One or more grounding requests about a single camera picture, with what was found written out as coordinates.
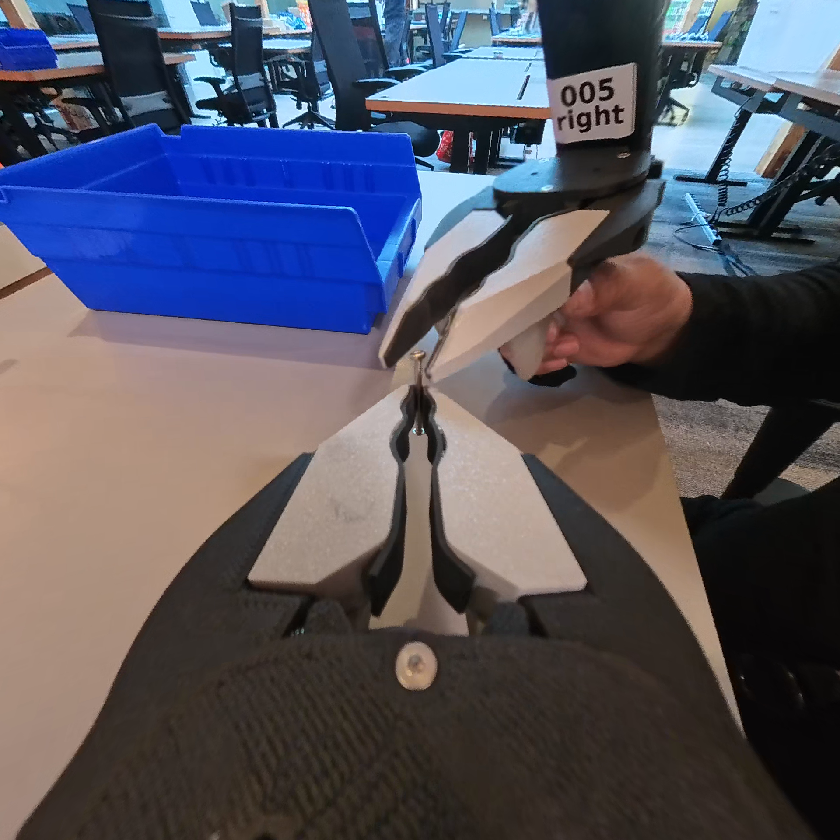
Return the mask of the white cardboard box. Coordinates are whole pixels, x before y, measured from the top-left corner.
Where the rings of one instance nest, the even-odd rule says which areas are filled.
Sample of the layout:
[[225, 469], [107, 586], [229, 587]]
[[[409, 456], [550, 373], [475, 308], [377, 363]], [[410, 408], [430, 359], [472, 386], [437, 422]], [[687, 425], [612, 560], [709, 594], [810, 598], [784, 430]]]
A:
[[838, 44], [838, 1], [760, 1], [737, 63], [768, 71], [826, 69]]

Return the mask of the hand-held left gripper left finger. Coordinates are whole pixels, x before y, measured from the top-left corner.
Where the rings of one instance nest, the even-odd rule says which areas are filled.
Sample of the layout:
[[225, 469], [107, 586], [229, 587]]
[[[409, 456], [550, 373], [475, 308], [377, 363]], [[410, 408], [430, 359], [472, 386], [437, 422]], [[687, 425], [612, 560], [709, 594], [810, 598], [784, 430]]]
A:
[[311, 455], [248, 574], [256, 589], [380, 616], [403, 572], [413, 388], [381, 399]]

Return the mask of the white power strip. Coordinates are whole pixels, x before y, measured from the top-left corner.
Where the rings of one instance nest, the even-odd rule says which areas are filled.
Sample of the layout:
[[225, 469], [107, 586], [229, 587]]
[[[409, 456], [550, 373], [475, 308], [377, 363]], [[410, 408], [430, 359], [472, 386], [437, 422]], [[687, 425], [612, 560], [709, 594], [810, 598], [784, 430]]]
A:
[[719, 251], [722, 239], [717, 226], [711, 221], [709, 214], [700, 207], [696, 198], [690, 192], [684, 194], [684, 202], [689, 212], [689, 221], [680, 225], [675, 232], [689, 232], [701, 235], [704, 240], [703, 245], [699, 242], [689, 242], [689, 245], [695, 249]]

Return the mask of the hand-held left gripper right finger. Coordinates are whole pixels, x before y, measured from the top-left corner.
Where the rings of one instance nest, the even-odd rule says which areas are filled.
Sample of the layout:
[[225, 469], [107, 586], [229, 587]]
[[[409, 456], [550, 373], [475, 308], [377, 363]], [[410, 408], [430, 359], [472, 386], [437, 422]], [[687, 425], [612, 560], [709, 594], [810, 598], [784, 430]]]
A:
[[450, 397], [427, 389], [434, 582], [457, 613], [581, 592], [585, 574], [524, 454]]

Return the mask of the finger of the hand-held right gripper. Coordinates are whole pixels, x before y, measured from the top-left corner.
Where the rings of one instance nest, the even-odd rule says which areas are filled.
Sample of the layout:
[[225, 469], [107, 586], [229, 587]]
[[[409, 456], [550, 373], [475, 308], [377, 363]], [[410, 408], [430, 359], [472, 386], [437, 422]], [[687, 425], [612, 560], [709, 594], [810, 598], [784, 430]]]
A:
[[385, 331], [382, 367], [395, 367], [439, 324], [446, 331], [459, 304], [503, 265], [519, 236], [515, 217], [474, 210], [428, 245]]
[[531, 380], [541, 365], [553, 315], [571, 295], [569, 259], [609, 214], [578, 209], [534, 222], [508, 261], [455, 308], [427, 364], [428, 380], [441, 381], [504, 348], [515, 374]]

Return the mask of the wooden pillar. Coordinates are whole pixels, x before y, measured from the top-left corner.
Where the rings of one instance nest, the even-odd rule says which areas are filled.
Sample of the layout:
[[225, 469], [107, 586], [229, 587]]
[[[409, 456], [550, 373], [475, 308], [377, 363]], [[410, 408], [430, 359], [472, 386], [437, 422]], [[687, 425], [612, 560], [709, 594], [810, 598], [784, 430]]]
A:
[[806, 130], [797, 124], [779, 129], [756, 165], [755, 174], [764, 179], [774, 179], [805, 134]]

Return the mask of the small blue plastic bin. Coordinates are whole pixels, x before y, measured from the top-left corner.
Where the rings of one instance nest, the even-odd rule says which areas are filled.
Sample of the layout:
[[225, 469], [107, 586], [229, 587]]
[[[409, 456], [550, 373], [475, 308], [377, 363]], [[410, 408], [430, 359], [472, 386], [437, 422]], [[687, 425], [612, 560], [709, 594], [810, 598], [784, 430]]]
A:
[[58, 57], [40, 29], [1, 28], [1, 69], [46, 70], [58, 67]]

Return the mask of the person's body in black clothes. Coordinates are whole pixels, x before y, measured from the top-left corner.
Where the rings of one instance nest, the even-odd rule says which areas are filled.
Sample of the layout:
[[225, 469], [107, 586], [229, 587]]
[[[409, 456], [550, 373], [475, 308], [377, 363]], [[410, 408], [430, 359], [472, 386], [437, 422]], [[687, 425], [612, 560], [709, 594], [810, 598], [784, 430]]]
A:
[[838, 479], [769, 506], [681, 502], [747, 738], [815, 835], [838, 838]]

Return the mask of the person's right hand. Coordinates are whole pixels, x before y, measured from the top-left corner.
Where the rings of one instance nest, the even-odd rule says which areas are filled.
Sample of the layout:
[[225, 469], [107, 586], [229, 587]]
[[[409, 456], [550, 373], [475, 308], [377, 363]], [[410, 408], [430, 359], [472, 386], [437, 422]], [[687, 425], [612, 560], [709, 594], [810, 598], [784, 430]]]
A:
[[687, 325], [691, 290], [645, 253], [607, 259], [553, 316], [538, 375], [569, 364], [613, 368], [664, 356]]

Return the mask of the large blue plastic bin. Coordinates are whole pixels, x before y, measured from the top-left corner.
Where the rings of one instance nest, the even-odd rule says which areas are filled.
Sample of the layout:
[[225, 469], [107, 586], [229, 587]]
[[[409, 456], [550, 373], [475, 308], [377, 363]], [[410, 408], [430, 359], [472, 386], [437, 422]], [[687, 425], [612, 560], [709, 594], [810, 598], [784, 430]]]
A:
[[404, 133], [151, 124], [3, 169], [1, 218], [91, 310], [366, 334], [422, 194]]

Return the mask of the person's right forearm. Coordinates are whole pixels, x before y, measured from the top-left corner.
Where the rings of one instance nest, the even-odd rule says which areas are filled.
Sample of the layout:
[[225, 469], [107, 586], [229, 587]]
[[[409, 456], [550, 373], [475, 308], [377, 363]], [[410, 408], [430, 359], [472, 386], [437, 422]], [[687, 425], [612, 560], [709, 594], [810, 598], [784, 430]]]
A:
[[605, 368], [678, 401], [839, 402], [839, 265], [775, 276], [682, 274], [692, 312], [661, 360]]

